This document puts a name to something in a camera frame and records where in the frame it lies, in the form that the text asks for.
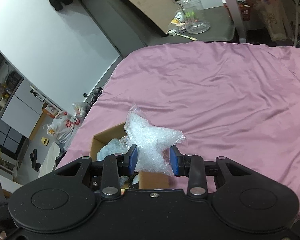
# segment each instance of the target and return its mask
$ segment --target silver bolt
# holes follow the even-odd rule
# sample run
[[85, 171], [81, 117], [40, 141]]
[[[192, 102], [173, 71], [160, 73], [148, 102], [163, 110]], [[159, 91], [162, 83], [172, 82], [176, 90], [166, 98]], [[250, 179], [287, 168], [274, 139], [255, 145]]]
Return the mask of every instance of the silver bolt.
[[159, 197], [159, 193], [150, 193], [150, 197]]
[[105, 187], [102, 190], [102, 193], [108, 196], [114, 195], [118, 193], [118, 189], [116, 187]]
[[190, 189], [190, 193], [196, 196], [203, 195], [206, 190], [203, 187], [193, 187]]

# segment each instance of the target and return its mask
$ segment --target bed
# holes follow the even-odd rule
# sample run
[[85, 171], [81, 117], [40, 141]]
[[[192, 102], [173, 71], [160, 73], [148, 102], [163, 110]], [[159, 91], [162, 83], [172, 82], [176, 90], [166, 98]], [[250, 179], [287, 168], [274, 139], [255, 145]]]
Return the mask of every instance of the bed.
[[[181, 153], [227, 156], [300, 200], [300, 49], [201, 41], [139, 49], [117, 66], [59, 167], [88, 155], [93, 135], [124, 122], [133, 103], [154, 125], [184, 132]], [[172, 188], [186, 184], [170, 178]]]

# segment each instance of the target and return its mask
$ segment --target white cabinet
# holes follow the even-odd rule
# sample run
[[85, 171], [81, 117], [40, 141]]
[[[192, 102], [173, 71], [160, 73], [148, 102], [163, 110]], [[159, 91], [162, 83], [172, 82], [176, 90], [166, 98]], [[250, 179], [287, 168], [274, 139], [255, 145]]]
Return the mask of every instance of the white cabinet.
[[16, 95], [13, 95], [1, 120], [11, 126], [14, 130], [29, 138], [39, 117], [40, 114], [27, 106]]
[[33, 94], [30, 93], [30, 83], [28, 80], [24, 79], [17, 91], [15, 92], [15, 96], [17, 96], [22, 102], [24, 102], [27, 106], [29, 106], [32, 110], [41, 114], [42, 112], [42, 104], [38, 98], [36, 98]]

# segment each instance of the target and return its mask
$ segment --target clear plastic jug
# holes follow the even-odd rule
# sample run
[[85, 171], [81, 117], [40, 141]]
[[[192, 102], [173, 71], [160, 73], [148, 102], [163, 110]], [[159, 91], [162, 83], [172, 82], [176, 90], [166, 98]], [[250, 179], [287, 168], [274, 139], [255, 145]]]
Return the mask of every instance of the clear plastic jug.
[[198, 34], [210, 28], [200, 0], [177, 0], [177, 4], [185, 20], [187, 32]]

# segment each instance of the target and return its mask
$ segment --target black device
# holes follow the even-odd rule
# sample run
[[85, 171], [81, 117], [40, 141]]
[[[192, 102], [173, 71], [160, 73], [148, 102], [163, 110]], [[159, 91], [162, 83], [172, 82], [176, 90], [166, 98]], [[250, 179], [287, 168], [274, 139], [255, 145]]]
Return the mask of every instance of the black device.
[[[133, 145], [101, 162], [82, 157], [21, 187], [0, 206], [0, 218], [9, 209], [17, 226], [6, 239], [300, 239], [291, 229], [295, 193], [223, 156], [204, 161], [172, 146], [174, 174], [189, 178], [186, 194], [128, 189], [122, 195], [119, 176], [133, 173], [137, 154]], [[214, 177], [216, 192], [208, 193], [206, 176]]]

